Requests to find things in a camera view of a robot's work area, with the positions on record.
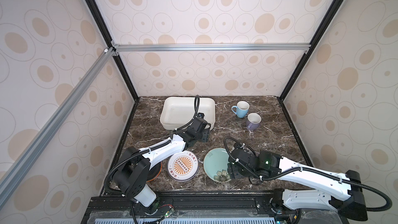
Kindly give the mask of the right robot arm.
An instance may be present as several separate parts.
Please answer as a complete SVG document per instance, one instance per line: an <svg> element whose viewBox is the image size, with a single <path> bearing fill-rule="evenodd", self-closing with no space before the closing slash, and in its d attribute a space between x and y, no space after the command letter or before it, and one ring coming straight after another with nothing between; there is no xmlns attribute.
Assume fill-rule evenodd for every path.
<svg viewBox="0 0 398 224"><path fill-rule="evenodd" d="M274 190L266 209L276 215L292 214L298 209L322 209L364 222L368 212L383 212L392 207L392 200L382 191L362 184L356 171L323 171L270 151L255 153L243 145L228 150L227 154L228 174L232 179L256 179L259 183L278 179L308 187Z"/></svg>

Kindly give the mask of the white plate orange sunburst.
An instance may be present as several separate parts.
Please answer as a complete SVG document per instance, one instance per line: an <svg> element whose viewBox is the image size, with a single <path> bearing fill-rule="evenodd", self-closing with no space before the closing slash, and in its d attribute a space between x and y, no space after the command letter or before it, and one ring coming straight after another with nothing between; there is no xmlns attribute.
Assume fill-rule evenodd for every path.
<svg viewBox="0 0 398 224"><path fill-rule="evenodd" d="M169 176L175 181L189 181L199 169L196 155L191 151L183 151L172 155L167 164Z"/></svg>

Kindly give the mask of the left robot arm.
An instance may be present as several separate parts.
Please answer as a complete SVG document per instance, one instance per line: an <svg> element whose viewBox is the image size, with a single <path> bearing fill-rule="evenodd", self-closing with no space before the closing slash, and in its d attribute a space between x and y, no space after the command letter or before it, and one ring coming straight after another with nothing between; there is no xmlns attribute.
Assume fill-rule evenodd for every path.
<svg viewBox="0 0 398 224"><path fill-rule="evenodd" d="M157 144L141 149L128 148L118 164L109 170L104 188L144 207L154 205L157 195L147 185L150 171L163 160L193 147L196 142L206 143L210 129L211 124L199 115Z"/></svg>

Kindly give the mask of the white plastic bin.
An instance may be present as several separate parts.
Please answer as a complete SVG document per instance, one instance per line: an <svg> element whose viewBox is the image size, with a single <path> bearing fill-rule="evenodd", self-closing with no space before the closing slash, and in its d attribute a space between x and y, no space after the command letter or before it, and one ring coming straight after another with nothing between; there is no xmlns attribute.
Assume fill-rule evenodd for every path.
<svg viewBox="0 0 398 224"><path fill-rule="evenodd" d="M166 130L174 130L188 123L195 112L194 97L168 97L164 101L160 123ZM215 101L209 97L200 98L199 113L214 128L216 113Z"/></svg>

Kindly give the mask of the mint green flower plate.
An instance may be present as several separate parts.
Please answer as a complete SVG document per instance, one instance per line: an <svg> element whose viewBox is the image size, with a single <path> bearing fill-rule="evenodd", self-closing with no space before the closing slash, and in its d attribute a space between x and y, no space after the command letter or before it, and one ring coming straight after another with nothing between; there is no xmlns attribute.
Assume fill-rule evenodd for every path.
<svg viewBox="0 0 398 224"><path fill-rule="evenodd" d="M225 183L231 180L228 173L229 155L225 148L210 150L204 158L204 171L206 175L217 183Z"/></svg>

